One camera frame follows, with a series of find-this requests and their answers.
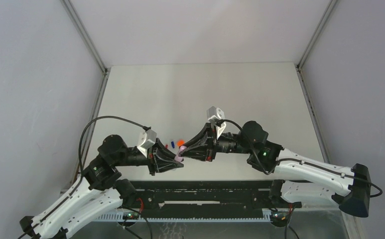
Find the pink marker pen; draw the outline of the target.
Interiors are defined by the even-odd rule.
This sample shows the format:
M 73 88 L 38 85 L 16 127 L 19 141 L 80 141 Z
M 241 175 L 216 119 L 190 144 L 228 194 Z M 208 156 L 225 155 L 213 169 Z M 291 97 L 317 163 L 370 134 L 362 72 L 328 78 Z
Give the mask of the pink marker pen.
M 184 146 L 184 145 L 182 145 L 182 146 L 179 147 L 179 150 L 178 150 L 178 152 L 177 152 L 177 157 L 178 157 L 178 158 L 183 159 L 182 153 L 183 153 L 183 151 L 184 151 L 185 149 L 187 149 L 187 147 Z

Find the orange pen cap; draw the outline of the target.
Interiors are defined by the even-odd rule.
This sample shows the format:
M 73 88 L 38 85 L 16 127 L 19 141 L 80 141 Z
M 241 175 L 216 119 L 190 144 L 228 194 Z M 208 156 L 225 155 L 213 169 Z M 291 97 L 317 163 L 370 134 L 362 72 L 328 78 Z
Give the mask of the orange pen cap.
M 177 145 L 178 147 L 181 147 L 184 143 L 185 143 L 185 142 L 184 142 L 183 140 L 179 140 L 179 141 L 177 141 L 176 145 Z

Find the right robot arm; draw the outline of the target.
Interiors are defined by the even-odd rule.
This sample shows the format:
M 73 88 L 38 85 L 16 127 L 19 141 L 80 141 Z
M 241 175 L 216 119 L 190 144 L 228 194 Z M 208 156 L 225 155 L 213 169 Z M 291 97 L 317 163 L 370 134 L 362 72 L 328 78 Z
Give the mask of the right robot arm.
M 332 190 L 331 199 L 349 215 L 366 218 L 369 215 L 371 182 L 369 169 L 363 164 L 338 166 L 303 157 L 280 144 L 268 141 L 268 132 L 256 121 L 239 126 L 239 133 L 222 133 L 227 119 L 206 123 L 191 140 L 179 147 L 175 157 L 211 162 L 217 153 L 248 154 L 247 163 L 265 175 L 284 173 L 299 177 Z

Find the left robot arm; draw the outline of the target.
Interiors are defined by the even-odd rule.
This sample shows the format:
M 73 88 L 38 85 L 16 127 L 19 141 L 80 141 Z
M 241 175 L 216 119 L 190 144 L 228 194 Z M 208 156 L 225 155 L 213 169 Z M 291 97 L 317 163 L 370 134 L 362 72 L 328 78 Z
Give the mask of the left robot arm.
M 155 175 L 182 168 L 182 161 L 158 138 L 128 147 L 121 136 L 109 135 L 70 189 L 39 215 L 23 217 L 20 226 L 33 239 L 67 239 L 106 211 L 139 201 L 136 188 L 121 179 L 118 167 L 146 166 Z

